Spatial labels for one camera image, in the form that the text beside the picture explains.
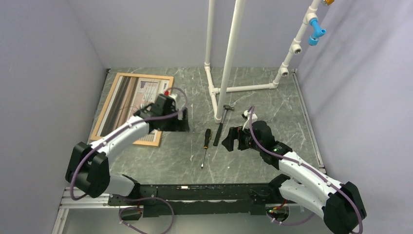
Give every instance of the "hammer head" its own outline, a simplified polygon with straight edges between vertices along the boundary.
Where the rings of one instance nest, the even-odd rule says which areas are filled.
[[[234,111],[234,107],[231,107],[230,105],[224,105],[224,110]]]

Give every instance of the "hammer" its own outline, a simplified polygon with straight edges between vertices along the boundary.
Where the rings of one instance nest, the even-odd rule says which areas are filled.
[[[218,127],[218,130],[217,130],[217,135],[215,136],[215,139],[214,139],[214,144],[213,144],[214,146],[218,146],[219,137],[221,136],[222,126],[224,125],[225,116],[228,110],[234,111],[234,107],[231,107],[229,105],[224,105],[224,113],[222,115],[220,126]]]

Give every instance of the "blue faucet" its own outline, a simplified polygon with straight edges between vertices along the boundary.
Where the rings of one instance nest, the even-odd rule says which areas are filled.
[[[308,44],[310,45],[317,45],[319,42],[319,38],[324,36],[324,34],[327,32],[325,29],[322,29],[319,25],[319,21],[317,18],[311,19],[310,20],[310,25],[313,26],[314,32],[308,39]]]

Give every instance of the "picture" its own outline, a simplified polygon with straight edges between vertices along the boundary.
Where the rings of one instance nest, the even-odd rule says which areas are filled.
[[[98,140],[124,124],[133,114],[155,102],[172,87],[173,77],[118,73],[100,112],[91,140]],[[159,146],[162,132],[152,131],[134,144]]]

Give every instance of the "gray marble surface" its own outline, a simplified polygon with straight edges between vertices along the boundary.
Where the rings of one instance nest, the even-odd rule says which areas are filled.
[[[221,84],[222,68],[212,68],[214,85]],[[204,133],[212,129],[212,141],[218,129],[213,118],[208,95],[207,76],[203,67],[190,68],[122,68],[111,69],[96,111],[94,125],[117,72],[174,76],[174,86],[182,88],[189,99],[190,133],[163,133],[160,147],[131,145],[111,166],[114,174],[126,174],[143,184],[194,183],[262,183],[279,175],[253,150],[228,152],[221,144],[207,150],[205,166]],[[229,87],[267,84],[277,74],[277,68],[235,67],[231,70]],[[231,126],[244,123],[241,114],[251,105],[259,120],[267,121],[276,140],[292,147],[305,161],[318,167],[308,127],[294,80],[290,75],[274,90],[227,93],[226,104],[235,107],[224,123],[223,140]]]

